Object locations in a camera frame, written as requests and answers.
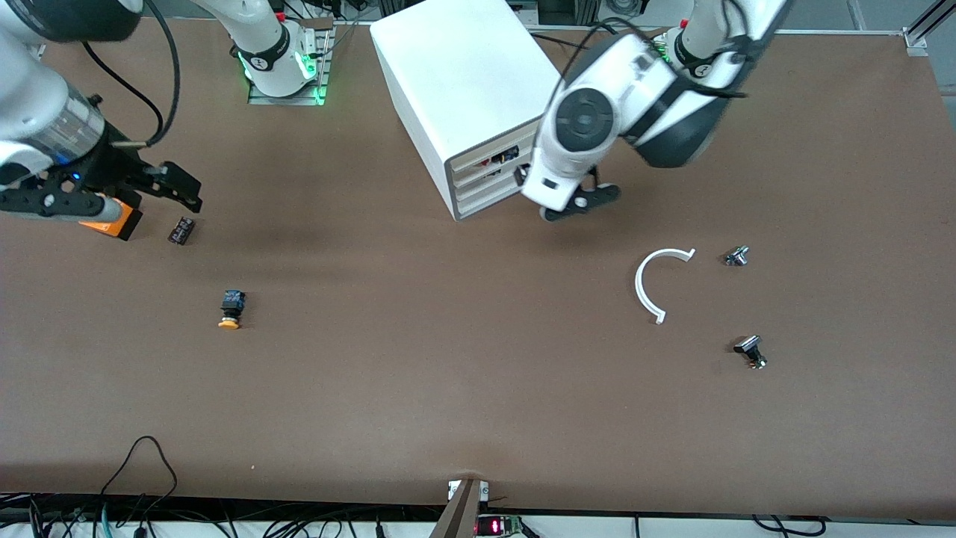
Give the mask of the wooden post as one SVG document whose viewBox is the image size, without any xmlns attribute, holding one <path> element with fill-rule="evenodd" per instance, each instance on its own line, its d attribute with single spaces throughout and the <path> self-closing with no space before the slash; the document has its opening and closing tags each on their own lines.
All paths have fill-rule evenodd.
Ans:
<svg viewBox="0 0 956 538">
<path fill-rule="evenodd" d="M 463 479 L 464 483 L 447 506 L 428 538 L 474 538 L 474 525 L 479 515 L 479 479 Z"/>
</svg>

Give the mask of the red lit electronic device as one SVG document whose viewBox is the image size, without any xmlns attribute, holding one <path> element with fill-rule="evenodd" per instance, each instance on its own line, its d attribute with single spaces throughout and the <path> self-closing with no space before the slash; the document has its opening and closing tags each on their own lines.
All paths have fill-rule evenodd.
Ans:
<svg viewBox="0 0 956 538">
<path fill-rule="evenodd" d="M 524 524 L 519 516 L 482 515 L 478 516 L 474 525 L 476 538 L 509 538 L 522 535 Z"/>
</svg>

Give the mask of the orange capped push button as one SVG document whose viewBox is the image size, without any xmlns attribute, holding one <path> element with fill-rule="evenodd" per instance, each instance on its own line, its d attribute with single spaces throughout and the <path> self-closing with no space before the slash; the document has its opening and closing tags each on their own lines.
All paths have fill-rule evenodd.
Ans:
<svg viewBox="0 0 956 538">
<path fill-rule="evenodd" d="M 240 321 L 243 309 L 245 309 L 245 296 L 246 294 L 240 290 L 225 291 L 222 306 L 220 307 L 222 318 L 217 325 L 219 328 L 238 330 L 238 328 L 241 327 Z"/>
</svg>

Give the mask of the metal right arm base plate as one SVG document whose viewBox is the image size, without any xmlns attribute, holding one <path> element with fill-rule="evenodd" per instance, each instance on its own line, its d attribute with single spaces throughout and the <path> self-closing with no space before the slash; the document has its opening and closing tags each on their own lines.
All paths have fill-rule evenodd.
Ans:
<svg viewBox="0 0 956 538">
<path fill-rule="evenodd" d="M 337 28 L 308 28 L 293 20 L 283 27 L 289 31 L 289 48 L 273 62 L 270 71 L 259 71 L 242 59 L 248 81 L 248 103 L 252 105 L 321 106 L 326 99 L 332 67 L 332 49 Z"/>
</svg>

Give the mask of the orange black button box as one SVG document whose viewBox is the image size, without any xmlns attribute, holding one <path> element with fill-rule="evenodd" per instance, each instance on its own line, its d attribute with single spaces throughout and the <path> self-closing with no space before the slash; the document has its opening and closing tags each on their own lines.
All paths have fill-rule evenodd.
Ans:
<svg viewBox="0 0 956 538">
<path fill-rule="evenodd" d="M 111 199 L 111 201 L 119 212 L 117 219 L 111 222 L 79 221 L 78 224 L 87 229 L 93 229 L 93 231 L 99 234 L 110 236 L 110 238 L 117 238 L 120 241 L 129 241 L 137 225 L 140 224 L 141 218 L 143 218 L 143 212 L 132 205 L 123 203 L 123 201 L 119 199 Z"/>
</svg>

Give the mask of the white drawer cabinet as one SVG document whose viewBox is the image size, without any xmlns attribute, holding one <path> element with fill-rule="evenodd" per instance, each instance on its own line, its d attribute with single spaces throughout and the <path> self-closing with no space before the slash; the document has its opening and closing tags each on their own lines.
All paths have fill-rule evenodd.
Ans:
<svg viewBox="0 0 956 538">
<path fill-rule="evenodd" d="M 506 0 L 423 0 L 370 25 L 397 116 L 455 219 L 447 162 L 541 119 L 559 71 Z"/>
</svg>

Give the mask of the aluminium frame profile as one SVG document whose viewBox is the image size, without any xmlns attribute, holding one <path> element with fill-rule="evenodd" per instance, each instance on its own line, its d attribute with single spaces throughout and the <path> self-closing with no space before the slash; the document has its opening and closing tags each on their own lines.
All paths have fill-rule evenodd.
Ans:
<svg viewBox="0 0 956 538">
<path fill-rule="evenodd" d="M 911 57 L 928 57 L 928 35 L 938 30 L 953 14 L 956 14 L 956 0 L 933 0 L 902 30 L 907 53 Z"/>
</svg>

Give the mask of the black headed switch part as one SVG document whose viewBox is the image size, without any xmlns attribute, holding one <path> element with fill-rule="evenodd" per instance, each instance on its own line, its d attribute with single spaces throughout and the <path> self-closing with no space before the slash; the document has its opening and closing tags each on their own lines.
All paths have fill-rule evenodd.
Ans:
<svg viewBox="0 0 956 538">
<path fill-rule="evenodd" d="M 738 341 L 738 343 L 732 347 L 734 352 L 748 359 L 751 370 L 762 370 L 762 368 L 767 367 L 768 359 L 762 354 L 759 348 L 761 341 L 762 338 L 760 335 L 751 335 Z"/>
</svg>

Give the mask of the white curved plastic arc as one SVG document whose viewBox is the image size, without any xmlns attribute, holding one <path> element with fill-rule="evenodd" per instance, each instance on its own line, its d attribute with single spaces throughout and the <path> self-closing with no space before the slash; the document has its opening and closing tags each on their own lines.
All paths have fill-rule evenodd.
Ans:
<svg viewBox="0 0 956 538">
<path fill-rule="evenodd" d="M 680 250 L 676 248 L 660 249 L 648 254 L 639 263 L 638 267 L 636 267 L 633 280 L 636 299 L 638 299 L 638 301 L 641 303 L 643 309 L 648 311 L 648 313 L 654 318 L 654 323 L 657 326 L 665 323 L 667 313 L 665 310 L 657 306 L 652 299 L 649 298 L 648 293 L 646 292 L 645 277 L 643 276 L 646 268 L 648 268 L 648 265 L 650 262 L 652 262 L 652 260 L 660 258 L 679 259 L 682 260 L 682 262 L 689 262 L 689 260 L 696 255 L 696 252 L 697 250 L 695 248 L 691 248 L 689 250 Z"/>
</svg>

